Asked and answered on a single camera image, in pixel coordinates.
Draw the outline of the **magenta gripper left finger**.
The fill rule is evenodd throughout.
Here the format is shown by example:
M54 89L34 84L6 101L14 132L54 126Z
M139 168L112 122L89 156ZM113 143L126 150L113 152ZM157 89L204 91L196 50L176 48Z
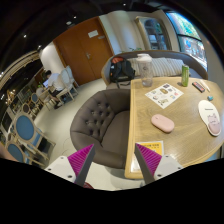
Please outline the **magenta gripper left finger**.
M93 144L82 148L68 157L68 161L76 175L75 184L83 186L95 156L95 147Z

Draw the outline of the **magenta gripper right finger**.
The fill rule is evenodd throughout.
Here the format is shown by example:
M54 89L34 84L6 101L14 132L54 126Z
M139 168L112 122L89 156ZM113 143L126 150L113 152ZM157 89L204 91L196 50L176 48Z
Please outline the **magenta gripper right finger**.
M145 184L154 182L154 174L162 156L138 143L135 144L135 156L141 168Z

